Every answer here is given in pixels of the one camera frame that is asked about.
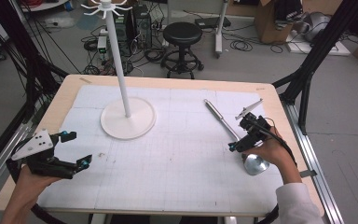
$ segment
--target black stool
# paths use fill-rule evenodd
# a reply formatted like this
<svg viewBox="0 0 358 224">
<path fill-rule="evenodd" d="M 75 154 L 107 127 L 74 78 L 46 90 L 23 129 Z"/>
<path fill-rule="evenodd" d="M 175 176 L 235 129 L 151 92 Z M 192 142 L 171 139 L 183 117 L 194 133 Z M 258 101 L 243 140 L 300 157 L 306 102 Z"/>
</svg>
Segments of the black stool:
<svg viewBox="0 0 358 224">
<path fill-rule="evenodd" d="M 190 50 L 190 46 L 196 44 L 201 40 L 202 30 L 190 22 L 174 22 L 165 27 L 163 36 L 168 43 L 179 47 L 179 50 L 174 50 L 164 56 L 161 61 L 161 67 L 168 68 L 167 77 L 171 76 L 171 72 L 190 73 L 191 79 L 194 79 L 193 70 L 198 68 L 200 71 L 204 65 Z M 179 53 L 179 59 L 170 58 L 174 53 Z M 190 55 L 192 59 L 186 60 L 185 56 Z"/>
</svg>

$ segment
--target computer tower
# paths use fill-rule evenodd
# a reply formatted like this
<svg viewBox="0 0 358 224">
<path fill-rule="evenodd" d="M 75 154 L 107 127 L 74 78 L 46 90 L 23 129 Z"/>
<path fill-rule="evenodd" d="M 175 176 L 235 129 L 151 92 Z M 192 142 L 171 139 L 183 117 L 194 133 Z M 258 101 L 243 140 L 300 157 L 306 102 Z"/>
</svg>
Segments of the computer tower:
<svg viewBox="0 0 358 224">
<path fill-rule="evenodd" d="M 123 15 L 114 13 L 117 41 L 131 42 L 135 38 L 131 13 L 129 10 L 120 9 L 117 9 L 117 13 Z"/>
<path fill-rule="evenodd" d="M 135 35 L 138 41 L 138 48 L 152 48 L 151 18 L 146 5 L 139 4 L 132 8 Z"/>
<path fill-rule="evenodd" d="M 131 12 L 129 10 L 117 9 L 118 16 L 114 14 L 115 28 L 118 49 L 121 57 L 131 56 L 131 43 L 135 38 L 134 24 L 132 22 Z"/>
</svg>

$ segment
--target person's arm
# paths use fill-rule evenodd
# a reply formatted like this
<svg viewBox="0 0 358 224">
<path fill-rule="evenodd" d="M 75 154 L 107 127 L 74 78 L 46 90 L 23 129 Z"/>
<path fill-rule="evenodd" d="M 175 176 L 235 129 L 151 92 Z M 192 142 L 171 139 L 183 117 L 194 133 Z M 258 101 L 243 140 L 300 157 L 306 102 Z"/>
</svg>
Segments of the person's arm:
<svg viewBox="0 0 358 224">
<path fill-rule="evenodd" d="M 274 127 L 271 131 L 281 137 Z M 276 190 L 281 223 L 323 223 L 307 186 L 301 181 L 295 162 L 276 139 L 269 137 L 261 147 L 244 153 L 259 155 L 278 167 L 283 181 L 283 186 Z"/>
<path fill-rule="evenodd" d="M 5 209 L 1 224 L 25 223 L 37 197 L 58 177 L 33 175 L 28 166 L 21 169 L 19 180 Z"/>
</svg>

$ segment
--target silver rod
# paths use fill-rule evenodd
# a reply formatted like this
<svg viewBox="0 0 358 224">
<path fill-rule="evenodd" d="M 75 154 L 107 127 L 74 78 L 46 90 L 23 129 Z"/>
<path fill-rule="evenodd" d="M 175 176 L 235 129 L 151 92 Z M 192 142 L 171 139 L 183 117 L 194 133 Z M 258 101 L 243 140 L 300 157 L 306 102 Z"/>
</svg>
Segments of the silver rod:
<svg viewBox="0 0 358 224">
<path fill-rule="evenodd" d="M 206 106 L 209 110 L 211 110 L 212 114 L 216 119 L 218 119 L 222 124 L 228 129 L 228 131 L 237 139 L 237 141 L 240 141 L 241 138 L 235 133 L 235 131 L 231 128 L 231 126 L 228 125 L 228 123 L 225 121 L 225 118 L 223 118 L 223 115 L 219 113 L 219 111 L 216 109 L 216 107 L 213 106 L 213 104 L 205 99 L 204 100 Z"/>
</svg>

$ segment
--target sleeve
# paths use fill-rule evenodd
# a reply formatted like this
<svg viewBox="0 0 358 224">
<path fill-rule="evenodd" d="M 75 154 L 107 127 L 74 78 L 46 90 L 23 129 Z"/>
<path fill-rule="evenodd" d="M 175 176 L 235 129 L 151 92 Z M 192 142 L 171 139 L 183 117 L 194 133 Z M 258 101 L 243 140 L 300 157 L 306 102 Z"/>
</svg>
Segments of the sleeve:
<svg viewBox="0 0 358 224">
<path fill-rule="evenodd" d="M 324 223 L 305 184 L 286 184 L 278 188 L 276 193 L 281 223 Z"/>
</svg>

